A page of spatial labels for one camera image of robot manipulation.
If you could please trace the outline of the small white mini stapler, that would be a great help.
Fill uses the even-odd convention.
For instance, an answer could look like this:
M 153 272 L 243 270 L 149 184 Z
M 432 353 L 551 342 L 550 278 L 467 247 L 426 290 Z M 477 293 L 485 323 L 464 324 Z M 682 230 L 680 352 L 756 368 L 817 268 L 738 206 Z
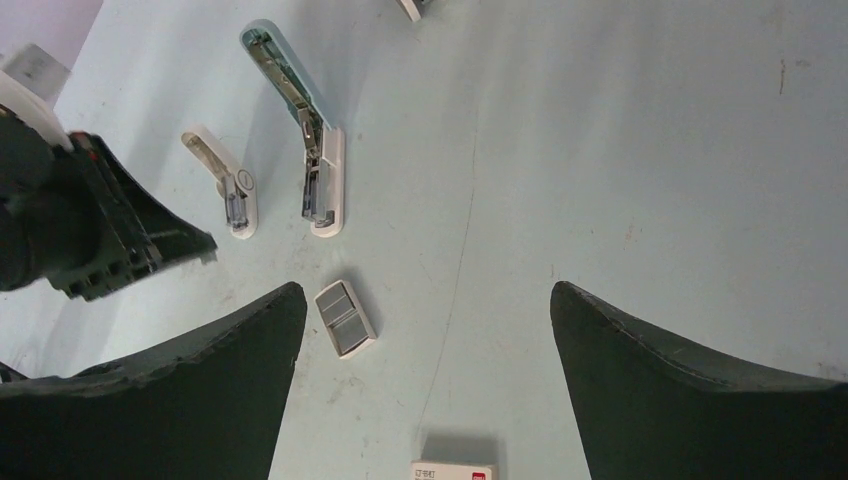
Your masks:
M 259 224 L 256 181 L 251 172 L 203 125 L 183 132 L 180 141 L 215 179 L 231 235 L 251 238 Z

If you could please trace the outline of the staple tray with staples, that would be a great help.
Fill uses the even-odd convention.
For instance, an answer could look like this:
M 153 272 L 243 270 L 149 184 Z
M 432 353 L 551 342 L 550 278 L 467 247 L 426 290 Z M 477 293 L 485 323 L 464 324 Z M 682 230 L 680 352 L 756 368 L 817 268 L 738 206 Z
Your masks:
M 339 359 L 351 358 L 377 340 L 377 333 L 348 281 L 331 283 L 318 293 L 314 302 Z

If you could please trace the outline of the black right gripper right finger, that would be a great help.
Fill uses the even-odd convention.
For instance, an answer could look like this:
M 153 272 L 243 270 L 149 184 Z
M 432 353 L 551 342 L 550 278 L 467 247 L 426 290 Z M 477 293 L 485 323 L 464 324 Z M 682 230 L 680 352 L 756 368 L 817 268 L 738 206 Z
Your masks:
M 595 479 L 843 479 L 847 386 L 746 361 L 565 281 L 550 318 Z

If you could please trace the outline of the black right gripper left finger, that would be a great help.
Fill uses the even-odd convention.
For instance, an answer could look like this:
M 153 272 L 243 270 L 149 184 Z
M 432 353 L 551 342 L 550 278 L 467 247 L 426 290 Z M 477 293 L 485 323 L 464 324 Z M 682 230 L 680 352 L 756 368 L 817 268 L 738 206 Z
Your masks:
M 74 376 L 1 387 L 5 479 L 265 479 L 307 317 L 286 283 Z

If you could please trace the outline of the white staple remover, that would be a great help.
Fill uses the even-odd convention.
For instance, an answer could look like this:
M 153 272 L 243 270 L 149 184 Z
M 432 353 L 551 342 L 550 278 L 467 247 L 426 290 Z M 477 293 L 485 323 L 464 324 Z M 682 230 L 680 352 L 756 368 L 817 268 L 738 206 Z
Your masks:
M 404 10 L 411 22 L 418 22 L 422 19 L 431 0 L 396 0 L 396 3 Z

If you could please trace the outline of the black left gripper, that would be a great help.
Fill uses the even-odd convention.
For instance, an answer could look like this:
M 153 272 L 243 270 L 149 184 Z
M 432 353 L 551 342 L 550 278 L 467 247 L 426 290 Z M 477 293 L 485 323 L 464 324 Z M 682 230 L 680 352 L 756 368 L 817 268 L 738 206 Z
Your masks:
M 184 262 L 217 259 L 211 234 L 151 195 L 98 135 L 54 145 L 1 115 L 1 289 L 45 279 L 68 298 L 108 296 Z

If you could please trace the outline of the white staple box sleeve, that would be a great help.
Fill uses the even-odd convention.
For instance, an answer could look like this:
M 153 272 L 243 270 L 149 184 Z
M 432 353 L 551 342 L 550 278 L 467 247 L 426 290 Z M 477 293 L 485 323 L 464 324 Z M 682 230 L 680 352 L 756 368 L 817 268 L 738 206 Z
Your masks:
M 411 463 L 410 480 L 497 480 L 495 465 L 434 462 L 418 460 Z

